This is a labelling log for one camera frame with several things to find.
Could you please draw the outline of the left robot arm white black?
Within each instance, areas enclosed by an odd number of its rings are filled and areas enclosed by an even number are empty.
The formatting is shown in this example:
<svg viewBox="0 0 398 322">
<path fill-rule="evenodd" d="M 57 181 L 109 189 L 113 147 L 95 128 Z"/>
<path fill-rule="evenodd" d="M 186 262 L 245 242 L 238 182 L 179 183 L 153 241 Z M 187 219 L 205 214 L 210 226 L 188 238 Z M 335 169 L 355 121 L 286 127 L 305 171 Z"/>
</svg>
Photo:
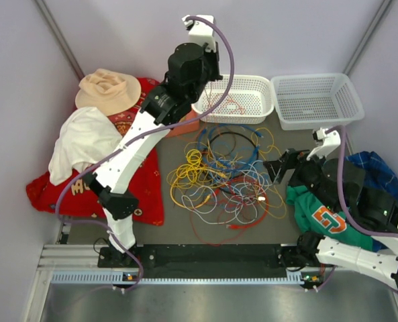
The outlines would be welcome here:
<svg viewBox="0 0 398 322">
<path fill-rule="evenodd" d="M 129 266 L 136 258 L 132 216 L 139 200 L 128 190 L 130 181 L 155 145 L 191 111 L 207 83 L 222 78 L 217 48 L 194 43 L 177 46 L 168 58 L 164 80 L 142 102 L 115 154 L 84 175 L 103 207 L 112 256 L 120 265 Z"/>
</svg>

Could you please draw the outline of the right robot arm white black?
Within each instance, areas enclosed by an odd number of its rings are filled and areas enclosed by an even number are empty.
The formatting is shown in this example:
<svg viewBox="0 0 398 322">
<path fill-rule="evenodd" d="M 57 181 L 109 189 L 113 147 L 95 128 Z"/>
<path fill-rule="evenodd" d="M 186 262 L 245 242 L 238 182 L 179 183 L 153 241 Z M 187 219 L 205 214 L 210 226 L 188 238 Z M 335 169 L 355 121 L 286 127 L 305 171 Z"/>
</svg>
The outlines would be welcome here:
<svg viewBox="0 0 398 322">
<path fill-rule="evenodd" d="M 273 183 L 292 170 L 287 202 L 308 210 L 308 224 L 283 264 L 346 268 L 398 294 L 398 199 L 366 184 L 366 170 L 345 158 L 326 160 L 287 150 L 263 163 Z"/>
</svg>

